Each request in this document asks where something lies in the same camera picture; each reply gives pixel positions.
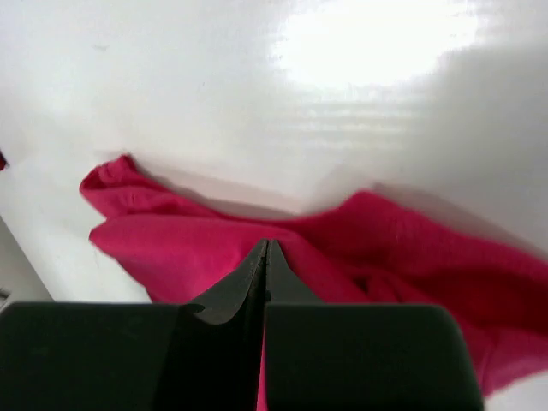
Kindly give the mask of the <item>pink t-shirt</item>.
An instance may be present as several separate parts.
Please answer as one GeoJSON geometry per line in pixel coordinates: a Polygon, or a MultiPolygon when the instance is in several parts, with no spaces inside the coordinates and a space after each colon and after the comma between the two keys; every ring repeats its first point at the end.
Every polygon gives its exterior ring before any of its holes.
{"type": "MultiPolygon", "coordinates": [[[[144,176],[131,157],[94,168],[81,195],[104,222],[91,242],[156,304],[183,305],[227,277],[260,242],[323,302],[439,306],[462,332],[484,396],[547,368],[547,265],[359,192],[315,216],[235,217],[144,176]]],[[[265,304],[256,407],[265,397],[265,304]]]]}

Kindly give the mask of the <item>red t-shirt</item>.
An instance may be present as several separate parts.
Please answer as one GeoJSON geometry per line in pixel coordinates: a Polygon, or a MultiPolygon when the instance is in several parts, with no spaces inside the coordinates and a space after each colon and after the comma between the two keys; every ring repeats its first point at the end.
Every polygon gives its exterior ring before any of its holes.
{"type": "Polygon", "coordinates": [[[8,163],[4,155],[0,152],[0,170],[4,170],[8,166],[8,163]]]}

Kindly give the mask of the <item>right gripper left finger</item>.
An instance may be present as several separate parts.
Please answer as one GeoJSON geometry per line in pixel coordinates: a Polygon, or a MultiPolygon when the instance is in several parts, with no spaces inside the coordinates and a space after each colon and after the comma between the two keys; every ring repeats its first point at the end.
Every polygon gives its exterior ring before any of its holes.
{"type": "Polygon", "coordinates": [[[9,305],[2,409],[255,409],[267,250],[183,305],[9,305]]]}

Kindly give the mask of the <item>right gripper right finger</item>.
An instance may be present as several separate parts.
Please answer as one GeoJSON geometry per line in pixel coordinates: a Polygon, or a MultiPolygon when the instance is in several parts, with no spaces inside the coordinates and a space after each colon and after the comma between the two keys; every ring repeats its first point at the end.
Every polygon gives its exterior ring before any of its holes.
{"type": "Polygon", "coordinates": [[[321,301],[277,241],[265,261],[271,410],[481,410],[462,332],[442,307],[321,301]]]}

